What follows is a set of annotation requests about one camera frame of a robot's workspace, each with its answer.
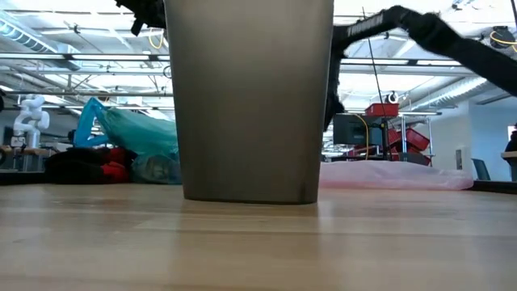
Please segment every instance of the black chair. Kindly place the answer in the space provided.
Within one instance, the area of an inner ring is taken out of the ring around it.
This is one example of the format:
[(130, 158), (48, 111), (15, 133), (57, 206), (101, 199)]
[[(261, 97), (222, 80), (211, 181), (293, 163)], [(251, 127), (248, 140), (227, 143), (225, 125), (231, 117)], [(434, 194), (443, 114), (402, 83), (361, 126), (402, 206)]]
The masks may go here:
[(491, 181), (485, 161), (477, 158), (473, 158), (472, 161), (474, 162), (474, 167), (476, 168), (477, 179), (480, 181)]

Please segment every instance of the black robotic arm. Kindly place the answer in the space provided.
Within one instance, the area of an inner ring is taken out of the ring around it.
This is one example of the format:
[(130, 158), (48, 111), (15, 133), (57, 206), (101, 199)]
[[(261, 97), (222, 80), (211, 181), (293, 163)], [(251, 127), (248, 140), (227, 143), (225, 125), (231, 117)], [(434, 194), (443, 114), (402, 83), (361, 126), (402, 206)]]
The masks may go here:
[(336, 113), (344, 112), (337, 94), (344, 50), (358, 40), (397, 27), (408, 31), (410, 38), (423, 49), (458, 61), (509, 94), (517, 96), (517, 82), (512, 78), (517, 74), (517, 61), (478, 41), (463, 38), (435, 14), (421, 15), (402, 6), (393, 6), (350, 26), (334, 27), (325, 129)]

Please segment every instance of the cable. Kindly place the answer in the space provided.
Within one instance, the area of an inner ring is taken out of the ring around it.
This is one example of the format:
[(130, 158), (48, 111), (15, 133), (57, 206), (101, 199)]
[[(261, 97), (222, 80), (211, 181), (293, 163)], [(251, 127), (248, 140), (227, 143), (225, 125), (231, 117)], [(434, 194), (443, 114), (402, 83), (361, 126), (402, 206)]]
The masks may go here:
[(361, 117), (360, 115), (358, 114), (354, 114), (355, 117), (361, 119), (361, 121), (363, 121), (363, 124), (364, 124), (364, 128), (366, 129), (366, 157), (364, 158), (365, 161), (368, 160), (368, 153), (370, 152), (370, 131), (368, 129), (368, 124), (366, 123), (366, 121), (364, 121), (363, 117)]
[(153, 37), (152, 36), (149, 36), (149, 43), (151, 44), (151, 46), (155, 49), (161, 49), (162, 46), (163, 46), (163, 31), (162, 31), (162, 36), (160, 37), (160, 44), (159, 45), (155, 45), (154, 42), (153, 42)]
[[(364, 6), (363, 6), (363, 16), (366, 19), (366, 13), (364, 12)], [(368, 47), (370, 48), (370, 57), (372, 58), (373, 73), (375, 74), (375, 81), (377, 83), (377, 91), (379, 92), (380, 105), (382, 106), (382, 112), (383, 112), (383, 115), (385, 116), (385, 121), (386, 121), (385, 126), (386, 126), (386, 130), (388, 130), (388, 122), (389, 122), (388, 116), (386, 115), (385, 102), (382, 99), (382, 93), (380, 92), (379, 77), (377, 75), (377, 68), (375, 67), (375, 58), (373, 57), (372, 42), (370, 41), (369, 37), (368, 37)], [(385, 145), (382, 145), (382, 146), (383, 146), (383, 149), (382, 149), (383, 151), (388, 150), (388, 149), (384, 148)], [(389, 151), (388, 154), (389, 154), (389, 160), (393, 160), (391, 151)]]
[(496, 39), (494, 37), (494, 34), (496, 34), (497, 32), (492, 32), (490, 33), (490, 39), (493, 40), (493, 41), (497, 41), (499, 44), (510, 44), (511, 47), (514, 49), (514, 52), (517, 53), (517, 48), (515, 48), (515, 46), (517, 45), (517, 41), (505, 41), (505, 40), (500, 40), (500, 39)]
[(170, 65), (166, 65), (165, 67), (163, 67), (163, 76), (164, 76), (165, 78), (172, 79), (172, 74), (171, 74), (170, 76), (169, 76), (169, 75), (167, 75), (167, 70), (169, 70), (169, 71), (170, 71)]
[(505, 40), (499, 40), (499, 39), (496, 39), (496, 38), (494, 37), (494, 34), (496, 34), (496, 33), (497, 33), (497, 32), (492, 32), (492, 33), (490, 33), (490, 38), (491, 38), (492, 40), (497, 41), (499, 44), (512, 44), (512, 45), (517, 44), (517, 41), (505, 41)]

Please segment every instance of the person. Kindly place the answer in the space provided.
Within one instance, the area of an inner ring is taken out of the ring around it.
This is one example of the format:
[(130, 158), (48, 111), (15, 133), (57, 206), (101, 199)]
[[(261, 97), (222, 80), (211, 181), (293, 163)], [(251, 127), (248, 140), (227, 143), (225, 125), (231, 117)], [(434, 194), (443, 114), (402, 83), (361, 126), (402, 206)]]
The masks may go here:
[(517, 151), (517, 124), (514, 125), (514, 131), (511, 132), (510, 141), (506, 145), (506, 152)]
[(3, 111), (4, 105), (3, 105), (3, 98), (6, 97), (6, 93), (0, 89), (0, 112)]

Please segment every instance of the pink plastic sheet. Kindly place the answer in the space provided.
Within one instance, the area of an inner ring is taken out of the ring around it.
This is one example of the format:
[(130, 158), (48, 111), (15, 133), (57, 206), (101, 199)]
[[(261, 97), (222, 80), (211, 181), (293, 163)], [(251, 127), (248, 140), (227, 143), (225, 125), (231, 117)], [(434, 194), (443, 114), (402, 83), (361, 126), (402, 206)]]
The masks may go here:
[(324, 162), (320, 170), (320, 188), (463, 190), (473, 183), (473, 177), (464, 171), (410, 162)]

